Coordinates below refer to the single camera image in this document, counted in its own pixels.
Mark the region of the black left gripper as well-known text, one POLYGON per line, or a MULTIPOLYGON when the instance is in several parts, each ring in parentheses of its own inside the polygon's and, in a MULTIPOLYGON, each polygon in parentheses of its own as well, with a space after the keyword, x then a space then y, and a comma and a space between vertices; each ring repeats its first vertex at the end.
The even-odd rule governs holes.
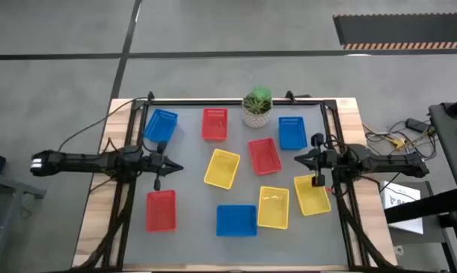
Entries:
POLYGON ((161 177, 168 174, 182 171, 184 167, 171 161, 165 154, 167 142, 158 143, 156 149, 147 149, 149 155, 141 158, 141 171, 155 174, 154 190, 161 190, 161 177))

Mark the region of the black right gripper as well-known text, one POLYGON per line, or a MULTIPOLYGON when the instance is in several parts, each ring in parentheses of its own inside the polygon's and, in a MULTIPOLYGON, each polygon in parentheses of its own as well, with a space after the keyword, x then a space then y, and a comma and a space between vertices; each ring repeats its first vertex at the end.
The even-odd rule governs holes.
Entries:
POLYGON ((315 170, 315 176, 311 180, 313 187, 325 185, 325 176, 321 173, 322 168, 333 168, 337 164, 338 152, 334 146, 338 143, 339 141, 333 136, 325 139, 322 133, 316 133, 311 137, 311 144, 314 148, 294 157, 298 163, 310 171, 315 170))

